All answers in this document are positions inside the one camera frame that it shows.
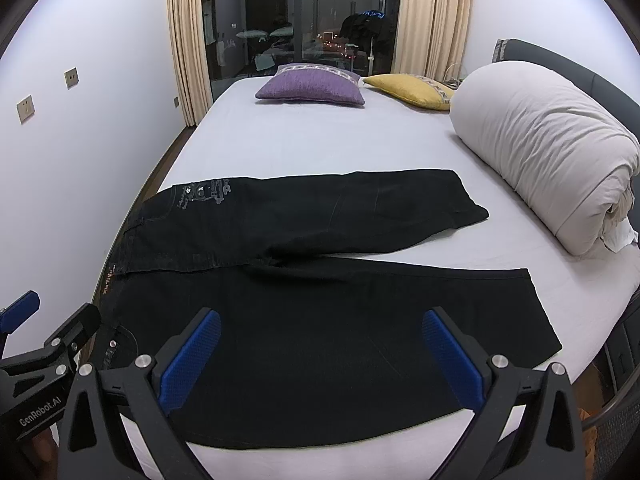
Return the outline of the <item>black denim pants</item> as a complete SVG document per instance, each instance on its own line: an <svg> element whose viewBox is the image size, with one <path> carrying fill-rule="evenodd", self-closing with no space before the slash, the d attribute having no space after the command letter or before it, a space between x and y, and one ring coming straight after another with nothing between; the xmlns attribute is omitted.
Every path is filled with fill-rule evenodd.
<svg viewBox="0 0 640 480"><path fill-rule="evenodd" d="M487 216L439 169L166 188L110 255L92 362L108 370L157 354L209 308L221 337L172 414L184 440L301 448L423 424L458 409L422 341L427 310L522 367L561 348L527 271L385 260Z"/></svg>

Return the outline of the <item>rolled white duvet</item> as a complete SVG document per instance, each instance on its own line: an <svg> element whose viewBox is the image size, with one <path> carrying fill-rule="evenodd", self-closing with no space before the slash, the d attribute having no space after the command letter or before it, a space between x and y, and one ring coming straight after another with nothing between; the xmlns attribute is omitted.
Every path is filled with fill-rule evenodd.
<svg viewBox="0 0 640 480"><path fill-rule="evenodd" d="M529 62L486 65L454 92L449 117L571 255L637 243L639 141L568 79Z"/></svg>

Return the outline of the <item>dark grey headboard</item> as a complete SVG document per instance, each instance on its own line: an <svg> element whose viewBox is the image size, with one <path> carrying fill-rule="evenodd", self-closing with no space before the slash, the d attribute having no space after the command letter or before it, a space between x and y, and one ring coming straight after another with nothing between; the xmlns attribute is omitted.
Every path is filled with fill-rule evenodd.
<svg viewBox="0 0 640 480"><path fill-rule="evenodd" d="M639 136L639 104L592 70L553 51L519 39L497 40L492 62L503 61L534 63L557 72L596 100L631 133Z"/></svg>

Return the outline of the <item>purple cushion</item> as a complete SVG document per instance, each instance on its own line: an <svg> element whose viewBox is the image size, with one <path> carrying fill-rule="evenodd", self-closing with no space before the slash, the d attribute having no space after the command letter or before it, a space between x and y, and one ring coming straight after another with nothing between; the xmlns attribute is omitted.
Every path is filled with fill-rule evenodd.
<svg viewBox="0 0 640 480"><path fill-rule="evenodd" d="M360 77L334 66L317 63L281 65L255 98L281 102L317 102L362 107Z"/></svg>

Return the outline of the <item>yellow cushion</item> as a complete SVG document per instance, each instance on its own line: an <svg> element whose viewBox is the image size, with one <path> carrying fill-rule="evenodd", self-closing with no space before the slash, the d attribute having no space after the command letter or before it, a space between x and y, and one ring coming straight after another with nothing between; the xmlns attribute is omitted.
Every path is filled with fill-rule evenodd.
<svg viewBox="0 0 640 480"><path fill-rule="evenodd" d="M426 110L450 110L454 90L446 84L410 74L383 74L363 79L365 84L412 106Z"/></svg>

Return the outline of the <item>dark glass balcony door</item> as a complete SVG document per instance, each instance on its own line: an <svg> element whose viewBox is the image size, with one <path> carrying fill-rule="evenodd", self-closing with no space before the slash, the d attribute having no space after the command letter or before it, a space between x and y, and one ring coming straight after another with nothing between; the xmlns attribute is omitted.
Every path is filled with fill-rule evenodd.
<svg viewBox="0 0 640 480"><path fill-rule="evenodd" d="M319 63L359 76L393 63L400 0L202 0L212 95L235 81L272 76L288 63Z"/></svg>

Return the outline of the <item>left beige curtain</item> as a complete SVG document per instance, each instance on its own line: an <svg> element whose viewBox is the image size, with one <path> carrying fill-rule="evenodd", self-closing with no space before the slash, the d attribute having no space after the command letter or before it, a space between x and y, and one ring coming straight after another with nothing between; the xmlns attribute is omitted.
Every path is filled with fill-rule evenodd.
<svg viewBox="0 0 640 480"><path fill-rule="evenodd" d="M197 126L213 105L202 0L167 0L169 41L186 125Z"/></svg>

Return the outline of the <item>beige curtain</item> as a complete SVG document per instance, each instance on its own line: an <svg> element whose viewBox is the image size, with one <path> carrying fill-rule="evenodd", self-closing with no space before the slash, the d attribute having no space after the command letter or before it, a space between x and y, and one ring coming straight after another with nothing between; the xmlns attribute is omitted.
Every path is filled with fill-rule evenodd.
<svg viewBox="0 0 640 480"><path fill-rule="evenodd" d="M458 78L472 0L400 0L392 71Z"/></svg>
<svg viewBox="0 0 640 480"><path fill-rule="evenodd" d="M169 41L186 125L197 126L213 105L202 0L167 0Z"/></svg>

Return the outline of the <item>right beige curtain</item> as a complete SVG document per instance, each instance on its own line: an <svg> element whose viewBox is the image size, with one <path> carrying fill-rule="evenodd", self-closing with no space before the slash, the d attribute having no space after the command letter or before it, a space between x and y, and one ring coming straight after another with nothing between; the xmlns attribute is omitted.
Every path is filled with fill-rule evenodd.
<svg viewBox="0 0 640 480"><path fill-rule="evenodd" d="M392 71L458 78L472 0L400 0Z"/></svg>

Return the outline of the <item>near wall switch plate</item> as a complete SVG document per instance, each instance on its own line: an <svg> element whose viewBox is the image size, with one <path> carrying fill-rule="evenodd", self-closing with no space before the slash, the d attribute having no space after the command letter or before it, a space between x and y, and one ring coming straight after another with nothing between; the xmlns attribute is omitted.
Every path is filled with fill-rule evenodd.
<svg viewBox="0 0 640 480"><path fill-rule="evenodd" d="M32 96L26 96L25 99L18 102L16 104L16 110L21 124L24 124L26 120L32 118L32 116L35 115L35 105Z"/></svg>

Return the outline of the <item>wall switch plate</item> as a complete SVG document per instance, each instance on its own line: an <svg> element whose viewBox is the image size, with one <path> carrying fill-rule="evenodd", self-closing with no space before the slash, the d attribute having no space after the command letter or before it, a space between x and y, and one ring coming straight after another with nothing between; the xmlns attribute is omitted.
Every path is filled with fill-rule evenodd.
<svg viewBox="0 0 640 480"><path fill-rule="evenodd" d="M69 70L66 70L66 72L64 73L64 79L67 89L75 87L79 82L77 68L73 67Z"/></svg>
<svg viewBox="0 0 640 480"><path fill-rule="evenodd" d="M16 104L16 110L21 124L24 124L26 120L32 118L32 116L35 115L35 105L32 96L26 96L25 99L18 102Z"/></svg>

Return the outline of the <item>far wall switch plate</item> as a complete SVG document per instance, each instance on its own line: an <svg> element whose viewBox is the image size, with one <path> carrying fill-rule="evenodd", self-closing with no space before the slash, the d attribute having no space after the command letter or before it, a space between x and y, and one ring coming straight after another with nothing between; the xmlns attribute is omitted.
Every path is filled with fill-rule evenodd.
<svg viewBox="0 0 640 480"><path fill-rule="evenodd" d="M66 72L64 73L64 79L67 89L75 87L79 82L77 68L73 67L69 70L66 70Z"/></svg>

